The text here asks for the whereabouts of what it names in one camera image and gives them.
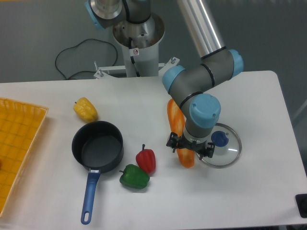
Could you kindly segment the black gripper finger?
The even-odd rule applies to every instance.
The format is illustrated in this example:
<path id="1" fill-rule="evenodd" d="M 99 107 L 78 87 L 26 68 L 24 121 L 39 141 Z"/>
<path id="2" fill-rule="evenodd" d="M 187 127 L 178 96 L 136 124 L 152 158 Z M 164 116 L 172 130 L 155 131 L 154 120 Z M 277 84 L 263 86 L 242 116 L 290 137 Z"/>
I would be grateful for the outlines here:
<path id="1" fill-rule="evenodd" d="M 199 151 L 199 160 L 202 160 L 204 157 L 212 158 L 215 150 L 215 144 L 213 142 L 208 143 L 208 147 L 202 147 Z"/>
<path id="2" fill-rule="evenodd" d="M 172 152 L 174 153 L 177 149 L 178 142 L 179 142 L 178 135 L 175 132 L 171 132 L 167 140 L 166 146 L 170 147 L 172 149 Z"/>

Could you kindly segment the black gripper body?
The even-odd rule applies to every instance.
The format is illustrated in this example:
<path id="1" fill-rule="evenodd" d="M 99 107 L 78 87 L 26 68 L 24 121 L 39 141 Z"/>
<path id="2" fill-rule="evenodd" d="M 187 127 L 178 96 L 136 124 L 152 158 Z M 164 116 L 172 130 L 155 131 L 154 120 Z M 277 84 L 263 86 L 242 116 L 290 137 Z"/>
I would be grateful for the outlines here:
<path id="1" fill-rule="evenodd" d="M 206 142 L 200 143 L 193 139 L 187 139 L 184 135 L 182 135 L 177 143 L 177 148 L 188 149 L 194 152 L 202 152 L 206 150 Z"/>

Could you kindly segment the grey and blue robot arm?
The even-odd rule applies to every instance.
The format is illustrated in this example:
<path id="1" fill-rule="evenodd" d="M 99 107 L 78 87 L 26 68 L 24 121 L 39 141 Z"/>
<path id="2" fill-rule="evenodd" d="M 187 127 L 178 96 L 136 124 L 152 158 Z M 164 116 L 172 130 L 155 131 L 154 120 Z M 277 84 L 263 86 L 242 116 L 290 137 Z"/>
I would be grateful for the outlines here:
<path id="1" fill-rule="evenodd" d="M 201 64 L 191 70 L 180 65 L 163 69 L 163 85 L 186 119 L 183 133 L 173 131 L 167 145 L 211 158 L 215 144 L 208 137 L 221 106 L 207 91 L 240 74 L 244 63 L 237 51 L 226 48 L 205 1 L 180 0 L 178 5 Z M 162 19 L 152 12 L 150 1 L 88 0 L 85 6 L 96 28 L 113 29 L 128 77 L 158 75 L 158 45 L 165 28 Z"/>

